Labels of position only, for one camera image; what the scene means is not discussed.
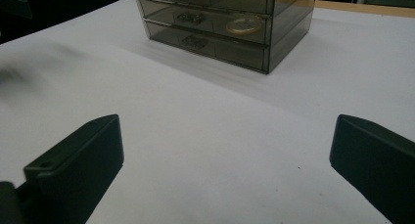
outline round object in drawer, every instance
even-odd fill
[[[259,17],[249,16],[229,22],[226,25],[226,30],[233,34],[245,35],[257,32],[261,27],[262,22]]]

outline small item in drawer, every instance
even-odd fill
[[[229,22],[226,30],[233,34],[245,35],[259,31],[261,27],[262,22],[259,17],[249,16]]]
[[[177,16],[177,19],[180,22],[190,22],[192,24],[199,24],[205,20],[205,15],[202,13],[199,14],[191,14],[190,12],[185,12]]]
[[[202,49],[207,46],[208,41],[203,38],[196,37],[194,35],[190,35],[182,40],[183,45],[187,47],[192,47],[195,49]]]

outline plastic drawer organizer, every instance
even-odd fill
[[[309,30],[314,0],[137,0],[150,39],[262,73]]]

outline smoky plastic storage box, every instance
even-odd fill
[[[148,37],[269,73],[307,34],[314,0],[136,0]]]

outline white table surface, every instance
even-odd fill
[[[389,223],[330,165],[337,116],[415,141],[415,20],[316,9],[269,75],[146,38],[134,0],[0,46],[0,180],[118,113],[88,223]]]

